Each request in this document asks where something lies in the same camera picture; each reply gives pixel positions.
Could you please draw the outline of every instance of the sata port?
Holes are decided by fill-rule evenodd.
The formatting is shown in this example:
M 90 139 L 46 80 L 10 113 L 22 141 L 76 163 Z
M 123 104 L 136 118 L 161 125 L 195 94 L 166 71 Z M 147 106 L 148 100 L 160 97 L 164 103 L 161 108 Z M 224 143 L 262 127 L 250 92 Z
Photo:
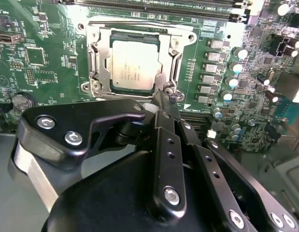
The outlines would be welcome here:
M 0 34 L 0 44 L 14 44 L 20 41 L 24 41 L 22 33 L 6 32 Z

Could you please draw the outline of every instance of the black connector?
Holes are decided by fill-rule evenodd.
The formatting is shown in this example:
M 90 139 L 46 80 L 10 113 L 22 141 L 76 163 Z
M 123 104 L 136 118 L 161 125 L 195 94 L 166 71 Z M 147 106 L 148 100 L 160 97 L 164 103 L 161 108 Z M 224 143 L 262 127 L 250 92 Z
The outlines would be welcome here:
M 289 40 L 290 38 L 274 35 L 269 53 L 275 57 L 282 57 L 287 48 Z
M 0 103 L 0 114 L 6 114 L 13 110 L 12 103 Z
M 11 21 L 8 16 L 0 16 L 0 27 L 5 28 L 11 26 Z
M 268 137 L 271 141 L 278 142 L 281 137 L 281 134 L 277 132 L 274 126 L 272 126 L 269 122 L 267 122 L 265 126 L 265 132 L 267 133 Z

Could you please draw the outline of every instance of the hex bolt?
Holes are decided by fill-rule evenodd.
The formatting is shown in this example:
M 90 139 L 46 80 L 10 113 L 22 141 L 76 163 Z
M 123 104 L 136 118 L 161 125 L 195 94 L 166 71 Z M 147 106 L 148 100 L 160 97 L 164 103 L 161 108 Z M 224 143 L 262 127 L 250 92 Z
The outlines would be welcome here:
M 283 224 L 282 220 L 281 220 L 276 214 L 271 213 L 271 217 L 272 217 L 274 223 L 275 223 L 278 227 L 280 227 L 280 228 L 283 228 L 283 227 L 284 227 L 284 224 Z
M 78 146 L 83 142 L 82 136 L 74 131 L 69 131 L 64 136 L 65 141 L 73 146 Z
M 289 216 L 287 216 L 286 214 L 283 214 L 283 218 L 285 219 L 286 223 L 287 223 L 291 228 L 294 229 L 294 228 L 296 227 L 295 223 L 293 222 L 292 219 L 290 219 Z
M 165 188 L 164 197 L 172 205 L 179 204 L 179 194 L 173 188 Z
M 39 127 L 46 129 L 46 130 L 52 129 L 56 125 L 55 121 L 53 119 L 51 119 L 50 117 L 38 118 L 37 124 Z
M 243 219 L 241 218 L 241 216 L 235 212 L 234 210 L 230 210 L 229 211 L 229 216 L 230 216 L 230 219 L 231 221 L 240 229 L 243 229 L 244 228 L 244 221 Z

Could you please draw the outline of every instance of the connector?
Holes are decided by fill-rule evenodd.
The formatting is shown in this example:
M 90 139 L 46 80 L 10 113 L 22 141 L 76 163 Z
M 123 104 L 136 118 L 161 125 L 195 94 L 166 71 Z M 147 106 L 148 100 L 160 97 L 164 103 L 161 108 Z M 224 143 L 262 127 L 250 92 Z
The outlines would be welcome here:
M 23 42 L 23 34 L 18 32 L 6 32 L 0 34 L 0 44 L 14 44 L 17 42 Z
M 5 28 L 10 26 L 11 26 L 10 18 L 8 16 L 0 16 L 0 27 Z
M 274 35 L 269 53 L 275 57 L 282 57 L 285 53 L 289 40 L 290 38 L 288 37 Z

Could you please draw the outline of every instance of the mounting hole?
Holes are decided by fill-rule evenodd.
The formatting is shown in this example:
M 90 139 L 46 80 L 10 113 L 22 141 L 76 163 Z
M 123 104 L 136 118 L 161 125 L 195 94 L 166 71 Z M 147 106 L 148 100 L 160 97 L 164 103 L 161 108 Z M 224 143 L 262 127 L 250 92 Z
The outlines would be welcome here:
M 77 25 L 77 28 L 78 28 L 79 30 L 84 30 L 84 25 L 81 24 L 81 23 L 79 23 L 79 24 Z
M 174 144 L 174 141 L 172 139 L 168 139 L 168 143 Z
M 174 155 L 172 152 L 168 152 L 168 156 L 169 156 L 171 159 L 174 159 L 174 158 L 175 158 L 175 155 Z
M 206 156 L 207 161 L 212 162 L 212 159 L 209 156 Z
M 214 175 L 217 179 L 220 178 L 220 176 L 219 176 L 216 172 L 213 172 L 213 175 Z
M 194 40 L 194 35 L 189 35 L 189 36 L 188 36 L 188 39 L 189 39 L 190 41 L 193 41 L 193 40 Z
M 295 219 L 299 221 L 299 213 L 298 212 L 292 212 L 292 214 L 295 217 Z

